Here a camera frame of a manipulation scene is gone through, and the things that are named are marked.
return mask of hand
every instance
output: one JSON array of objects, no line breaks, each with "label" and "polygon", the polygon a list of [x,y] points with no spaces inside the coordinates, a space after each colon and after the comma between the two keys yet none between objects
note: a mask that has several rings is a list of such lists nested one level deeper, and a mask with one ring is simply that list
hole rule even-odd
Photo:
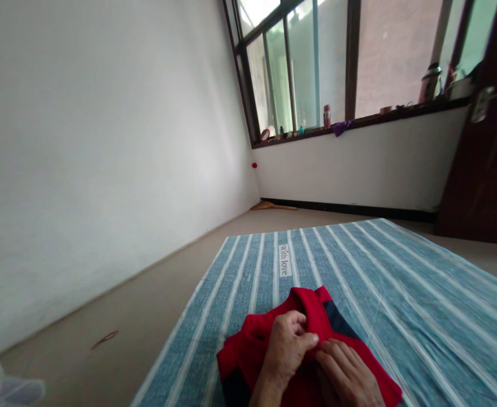
[{"label": "hand", "polygon": [[384,406],[377,379],[356,351],[344,342],[336,339],[322,342],[320,350],[316,353],[316,360],[329,380],[326,382],[326,378],[321,377],[326,403],[333,402],[329,394],[331,384],[343,407]]},{"label": "hand", "polygon": [[318,343],[318,335],[305,332],[307,317],[298,311],[279,315],[273,322],[251,406],[278,406],[288,382],[294,376],[303,357]]}]

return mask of blue striped mat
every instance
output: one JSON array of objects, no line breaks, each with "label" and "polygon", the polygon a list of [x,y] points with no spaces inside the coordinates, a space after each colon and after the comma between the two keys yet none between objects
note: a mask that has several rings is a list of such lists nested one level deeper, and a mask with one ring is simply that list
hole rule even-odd
[{"label": "blue striped mat", "polygon": [[224,405],[224,339],[321,285],[405,404],[497,405],[497,278],[385,219],[227,238],[132,405]]}]

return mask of door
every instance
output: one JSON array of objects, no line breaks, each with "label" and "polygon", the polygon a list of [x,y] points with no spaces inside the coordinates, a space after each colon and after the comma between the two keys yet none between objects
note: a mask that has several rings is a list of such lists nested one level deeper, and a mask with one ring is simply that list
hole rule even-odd
[{"label": "door", "polygon": [[[486,117],[473,123],[476,101],[491,86]],[[434,232],[497,243],[497,13]]]}]

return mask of red garment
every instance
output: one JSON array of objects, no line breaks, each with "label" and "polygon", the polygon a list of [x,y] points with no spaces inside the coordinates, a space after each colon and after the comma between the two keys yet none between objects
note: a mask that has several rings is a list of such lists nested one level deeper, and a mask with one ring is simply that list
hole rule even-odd
[{"label": "red garment", "polygon": [[[386,406],[395,406],[401,401],[402,392],[399,386],[388,376],[369,348],[341,317],[328,290],[320,287],[316,291],[292,288],[290,296],[282,305],[264,315],[248,315],[240,332],[226,339],[224,348],[217,354],[217,359],[227,402],[229,401],[227,386],[237,387],[240,380],[245,381],[246,385],[243,383],[241,386],[247,388],[247,393],[252,393],[264,362],[273,321],[278,315],[291,310],[300,311],[307,316],[307,332],[318,334],[319,344],[324,340],[335,338],[356,350],[377,379]],[[282,405],[325,405],[316,375],[317,348],[305,356],[301,367],[283,394]],[[238,394],[240,391],[235,389],[233,392],[230,391],[230,395],[232,393]]]}]

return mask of broom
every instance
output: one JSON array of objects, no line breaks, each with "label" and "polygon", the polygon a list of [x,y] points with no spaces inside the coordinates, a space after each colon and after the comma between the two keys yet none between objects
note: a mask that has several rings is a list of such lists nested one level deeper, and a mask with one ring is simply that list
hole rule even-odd
[{"label": "broom", "polygon": [[288,210],[297,210],[296,207],[293,206],[284,206],[284,205],[275,205],[274,203],[268,201],[262,201],[254,205],[250,210],[259,210],[259,209],[288,209]]}]

